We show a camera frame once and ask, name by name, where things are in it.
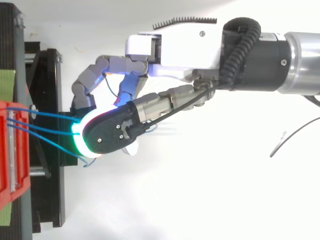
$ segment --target silver metal cylinder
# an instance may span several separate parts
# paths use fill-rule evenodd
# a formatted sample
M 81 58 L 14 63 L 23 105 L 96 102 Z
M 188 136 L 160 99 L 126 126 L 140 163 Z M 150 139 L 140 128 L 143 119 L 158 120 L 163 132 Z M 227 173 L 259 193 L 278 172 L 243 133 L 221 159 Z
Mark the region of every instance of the silver metal cylinder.
M 288 75 L 279 87 L 282 94 L 314 96 L 320 93 L 320 34 L 288 32 L 291 50 Z
M 24 55 L 24 63 L 32 64 L 34 62 L 36 54 L 35 53 L 27 53 Z
M 30 167 L 30 176 L 31 177 L 41 177 L 45 176 L 45 171 L 42 166 L 31 166 Z

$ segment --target coiled black cable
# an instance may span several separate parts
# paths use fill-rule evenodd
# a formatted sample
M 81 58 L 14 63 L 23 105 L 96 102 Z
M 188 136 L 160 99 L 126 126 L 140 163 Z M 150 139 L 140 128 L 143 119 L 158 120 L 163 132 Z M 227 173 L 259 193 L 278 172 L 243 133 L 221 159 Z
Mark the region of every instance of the coiled black cable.
M 260 38 L 261 27 L 256 20 L 238 17 L 228 21 L 223 26 L 223 30 L 244 32 L 241 41 L 228 56 L 220 71 L 220 81 L 223 84 L 233 85 L 240 66 Z

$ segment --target black metal bracket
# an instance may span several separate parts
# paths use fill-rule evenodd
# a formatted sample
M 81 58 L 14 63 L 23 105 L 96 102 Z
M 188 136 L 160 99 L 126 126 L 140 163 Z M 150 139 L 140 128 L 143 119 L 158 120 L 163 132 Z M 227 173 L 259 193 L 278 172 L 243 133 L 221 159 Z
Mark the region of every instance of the black metal bracket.
M 34 42 L 25 42 L 25 49 L 35 54 L 32 64 L 26 64 L 26 80 L 32 102 L 40 112 L 69 115 L 62 112 L 61 70 L 59 52 L 56 49 L 41 51 Z M 60 131 L 70 131 L 71 122 L 55 117 L 37 115 L 34 125 Z M 42 136 L 74 151 L 72 137 L 41 132 Z M 78 164 L 76 157 L 30 136 L 30 166 L 42 166 L 45 176 L 31 177 L 31 208 L 33 233 L 40 233 L 40 223 L 52 222 L 61 227 L 65 216 L 64 166 Z

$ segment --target metal rod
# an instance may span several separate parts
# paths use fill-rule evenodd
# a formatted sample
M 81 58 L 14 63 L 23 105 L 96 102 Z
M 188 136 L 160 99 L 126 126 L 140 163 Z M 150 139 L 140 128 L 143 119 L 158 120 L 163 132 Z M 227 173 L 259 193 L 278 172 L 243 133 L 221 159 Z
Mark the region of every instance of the metal rod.
M 46 173 L 44 171 L 44 168 L 42 166 L 31 166 L 30 167 L 30 176 L 31 177 L 41 177 L 45 176 Z
M 15 119 L 16 114 L 14 111 L 8 111 L 8 117 L 10 119 Z M 17 184 L 17 149 L 16 149 L 16 129 L 13 127 L 8 127 L 8 155 L 9 155 L 9 168 L 10 168 L 10 190 L 11 193 L 16 191 Z
M 24 63 L 32 64 L 34 62 L 36 54 L 35 53 L 27 53 L 24 55 Z

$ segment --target black cable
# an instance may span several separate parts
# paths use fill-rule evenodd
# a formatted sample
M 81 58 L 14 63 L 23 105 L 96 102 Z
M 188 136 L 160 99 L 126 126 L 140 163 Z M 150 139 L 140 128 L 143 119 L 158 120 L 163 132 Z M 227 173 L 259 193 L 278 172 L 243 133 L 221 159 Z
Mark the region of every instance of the black cable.
M 317 105 L 318 107 L 320 107 L 320 101 L 318 99 L 316 99 L 315 96 L 303 96 L 305 99 L 307 99 L 308 101 L 310 101 L 311 103 Z
M 102 74 L 102 76 L 104 77 L 105 81 L 106 81 L 106 84 L 108 85 L 108 88 L 110 90 L 110 92 L 117 98 L 118 96 L 114 93 L 114 91 L 112 91 L 110 85 L 109 85 L 109 82 L 108 82 L 108 79 L 107 79 L 107 76 L 106 74 Z
M 281 144 L 279 144 L 270 154 L 270 158 L 272 158 L 276 152 L 278 152 L 278 150 L 290 139 L 292 138 L 297 132 L 299 132 L 301 129 L 303 129 L 304 127 L 308 126 L 309 124 L 312 124 L 313 122 L 320 120 L 320 117 L 317 117 L 313 120 L 311 120 L 310 122 L 308 122 L 307 124 L 303 125 L 302 127 L 300 127 L 298 130 L 296 130 L 294 133 L 292 133 L 290 136 L 288 136 Z
M 248 17 L 237 17 L 223 26 L 224 31 L 238 32 L 240 28 L 244 30 L 244 36 L 227 57 L 220 71 L 221 81 L 224 84 L 234 84 L 239 68 L 260 38 L 261 27 L 259 23 Z
M 189 107 L 191 104 L 195 103 L 196 101 L 200 100 L 201 98 L 203 98 L 204 96 L 206 96 L 208 93 L 213 92 L 213 94 L 216 91 L 216 87 L 211 87 L 209 89 L 207 89 L 206 91 L 204 91 L 203 93 L 199 94 L 198 96 L 194 97 L 193 99 L 191 99 L 190 101 L 187 101 L 186 103 L 182 104 L 181 106 L 177 107 L 176 109 L 172 110 L 171 112 L 168 112 L 167 114 L 151 121 L 151 122 L 147 122 L 143 125 L 143 129 L 147 130 L 149 129 L 151 126 L 158 124 L 159 122 L 171 117 L 172 115 L 182 111 L 183 109 Z

